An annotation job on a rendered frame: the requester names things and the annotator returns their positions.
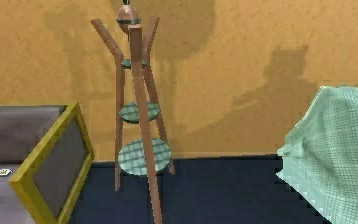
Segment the brown wooden tripod shelf stand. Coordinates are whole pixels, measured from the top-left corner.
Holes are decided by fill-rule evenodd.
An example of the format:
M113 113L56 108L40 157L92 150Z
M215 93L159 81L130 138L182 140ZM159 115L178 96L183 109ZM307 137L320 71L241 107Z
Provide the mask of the brown wooden tripod shelf stand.
M115 61L115 187L121 174L145 176L148 180L154 224L163 224L157 174L175 172L172 151L150 65L150 53L159 18L146 26L138 18L120 18L127 34L130 57L126 58L110 32L98 18L91 24Z

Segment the pale green checked bed cover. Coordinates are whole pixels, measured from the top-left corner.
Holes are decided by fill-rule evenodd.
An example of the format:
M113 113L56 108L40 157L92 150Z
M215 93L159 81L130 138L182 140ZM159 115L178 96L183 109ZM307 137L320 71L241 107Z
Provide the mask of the pale green checked bed cover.
M277 154L277 176L325 219L358 224L358 87L320 87Z

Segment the grey sofa with yellow frame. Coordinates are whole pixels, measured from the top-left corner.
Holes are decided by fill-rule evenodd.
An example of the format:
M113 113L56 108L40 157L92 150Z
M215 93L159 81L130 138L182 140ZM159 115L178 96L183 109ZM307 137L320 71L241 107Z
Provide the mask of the grey sofa with yellow frame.
M77 103L0 106L0 224L68 224L93 159Z

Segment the brown round vase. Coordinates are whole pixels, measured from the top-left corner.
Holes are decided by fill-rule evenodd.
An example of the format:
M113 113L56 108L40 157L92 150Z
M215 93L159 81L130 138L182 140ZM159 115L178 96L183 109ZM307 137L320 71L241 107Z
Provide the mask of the brown round vase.
M131 0L122 0L123 5L117 13L116 22L124 33L128 33L130 25L141 23L141 18L137 10L131 5Z

